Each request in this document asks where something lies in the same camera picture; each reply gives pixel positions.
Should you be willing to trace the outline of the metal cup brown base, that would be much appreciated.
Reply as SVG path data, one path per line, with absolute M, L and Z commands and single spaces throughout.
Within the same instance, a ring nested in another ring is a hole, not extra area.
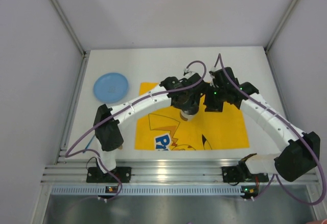
M 180 118 L 183 121 L 191 121 L 196 114 L 197 114 L 197 112 L 195 112 L 195 111 L 181 110 L 180 111 Z

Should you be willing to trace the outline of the yellow Pikachu cloth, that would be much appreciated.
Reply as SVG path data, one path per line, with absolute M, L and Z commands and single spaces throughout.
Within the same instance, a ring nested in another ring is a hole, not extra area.
M 192 151 L 248 148 L 243 114 L 224 103 L 222 112 L 198 113 L 189 121 L 174 107 L 156 110 L 137 121 L 134 148 L 150 151 Z

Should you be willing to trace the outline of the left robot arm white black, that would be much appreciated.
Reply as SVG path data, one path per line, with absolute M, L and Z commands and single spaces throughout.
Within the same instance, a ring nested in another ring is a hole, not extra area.
M 199 105 L 209 86 L 198 73 L 189 72 L 183 78 L 167 77 L 145 94 L 118 106 L 98 107 L 94 120 L 95 136 L 99 149 L 98 167 L 103 173 L 116 167 L 115 154 L 124 139 L 122 130 L 131 122 L 166 107 L 182 112 Z

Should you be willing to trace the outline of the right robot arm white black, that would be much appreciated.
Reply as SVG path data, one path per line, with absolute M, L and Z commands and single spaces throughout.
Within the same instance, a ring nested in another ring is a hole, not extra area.
M 293 182 L 317 166 L 320 137 L 315 132 L 306 133 L 289 125 L 249 82 L 240 84 L 230 67 L 212 68 L 212 81 L 206 89 L 206 111 L 223 110 L 224 103 L 234 105 L 252 118 L 271 138 L 277 153 L 253 153 L 239 161 L 250 174 L 278 174 Z

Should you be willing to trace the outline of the light blue plate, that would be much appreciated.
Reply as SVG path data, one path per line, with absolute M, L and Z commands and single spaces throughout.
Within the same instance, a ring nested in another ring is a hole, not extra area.
M 99 77 L 93 86 L 94 96 L 102 103 L 116 103 L 128 93 L 127 78 L 120 73 L 107 73 Z

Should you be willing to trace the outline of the blue fork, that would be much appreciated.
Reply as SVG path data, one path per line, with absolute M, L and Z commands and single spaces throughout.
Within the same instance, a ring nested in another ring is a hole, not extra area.
M 93 142 L 93 140 L 94 140 L 95 137 L 96 137 L 95 135 L 93 135 L 93 136 L 91 137 L 91 139 L 89 140 L 89 142 L 88 142 L 87 145 L 85 146 L 85 148 L 84 148 L 84 150 L 82 151 L 82 153 L 86 153 L 86 150 L 90 147 L 90 145 L 91 145 L 91 143 Z

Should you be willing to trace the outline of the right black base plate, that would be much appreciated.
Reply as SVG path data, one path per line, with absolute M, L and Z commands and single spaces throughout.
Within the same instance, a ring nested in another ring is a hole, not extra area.
M 221 167 L 224 183 L 255 183 L 257 180 L 259 183 L 269 182 L 267 174 L 258 173 L 252 174 L 247 168 L 237 166 L 225 166 Z

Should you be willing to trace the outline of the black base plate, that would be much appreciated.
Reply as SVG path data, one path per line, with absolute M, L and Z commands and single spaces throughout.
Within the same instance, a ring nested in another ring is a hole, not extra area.
M 225 166 L 221 167 L 224 183 L 255 183 L 257 180 L 259 183 L 269 182 L 267 174 L 258 173 L 252 174 L 247 168 L 237 166 Z
M 129 183 L 131 167 L 116 167 L 111 173 L 122 183 Z M 87 170 L 87 183 L 117 183 L 118 181 L 109 173 L 103 173 L 99 167 L 89 167 Z

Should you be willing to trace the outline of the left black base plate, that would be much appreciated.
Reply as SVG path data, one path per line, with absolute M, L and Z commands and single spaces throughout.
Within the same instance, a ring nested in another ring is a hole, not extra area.
M 129 183 L 131 167 L 116 167 L 111 173 L 122 183 Z M 118 181 L 109 173 L 103 173 L 99 167 L 89 167 L 87 170 L 87 183 L 117 183 Z

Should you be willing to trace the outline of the right frame post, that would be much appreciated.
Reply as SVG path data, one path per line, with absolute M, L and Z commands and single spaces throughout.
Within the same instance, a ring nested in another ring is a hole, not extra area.
M 272 46 L 274 45 L 274 43 L 276 42 L 276 40 L 278 39 L 279 35 L 281 34 L 283 28 L 286 26 L 288 20 L 291 18 L 294 10 L 296 9 L 296 7 L 298 6 L 298 4 L 300 3 L 301 0 L 290 0 L 290 2 L 287 4 L 286 9 L 284 10 L 284 12 L 282 13 L 278 24 L 276 25 L 274 31 L 272 32 L 272 35 L 270 36 L 268 43 L 266 44 L 266 46 L 264 47 L 265 53 L 269 53 L 269 51 L 271 50 Z

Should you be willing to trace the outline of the frame post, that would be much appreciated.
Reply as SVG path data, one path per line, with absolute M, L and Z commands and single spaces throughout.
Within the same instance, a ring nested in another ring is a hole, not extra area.
M 287 4 L 286 9 L 284 10 L 284 12 L 282 13 L 278 24 L 276 25 L 274 31 L 272 32 L 272 35 L 270 36 L 268 43 L 266 44 L 266 46 L 264 47 L 265 53 L 269 53 L 269 51 L 271 50 L 272 46 L 274 45 L 274 43 L 276 42 L 276 40 L 278 39 L 279 35 L 281 34 L 283 28 L 286 26 L 288 20 L 291 18 L 294 10 L 296 9 L 296 7 L 298 6 L 298 4 L 300 3 L 301 0 L 290 0 L 290 2 Z
M 81 54 L 82 57 L 85 56 L 86 51 L 82 47 L 80 40 L 78 39 L 72 25 L 70 24 L 64 10 L 62 9 L 58 0 L 49 0 L 52 7 L 54 8 L 57 16 L 59 17 L 61 23 L 63 24 L 64 28 L 66 29 L 68 35 L 70 36 L 71 40 L 73 41 L 75 47 L 77 48 L 78 52 Z

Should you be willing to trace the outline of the aluminium mounting rail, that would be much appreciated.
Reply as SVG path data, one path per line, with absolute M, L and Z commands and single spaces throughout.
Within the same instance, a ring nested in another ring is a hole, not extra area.
M 86 182 L 87 168 L 95 161 L 87 159 L 65 159 L 60 151 L 57 162 L 45 166 L 43 184 L 81 184 Z M 222 167 L 234 166 L 235 159 L 217 160 L 118 160 L 118 166 L 131 167 L 131 183 L 136 184 L 177 184 L 200 183 L 222 184 Z

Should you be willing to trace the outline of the left frame post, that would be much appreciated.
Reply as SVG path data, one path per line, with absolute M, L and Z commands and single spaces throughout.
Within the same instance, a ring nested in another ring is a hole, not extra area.
M 75 47 L 77 48 L 78 52 L 81 54 L 82 57 L 85 56 L 86 51 L 82 47 L 80 40 L 78 39 L 72 25 L 70 24 L 64 10 L 62 9 L 58 0 L 49 0 L 52 7 L 54 8 L 57 16 L 59 17 L 61 23 L 63 24 L 64 28 L 66 29 L 68 35 L 70 36 L 71 40 L 73 41 Z

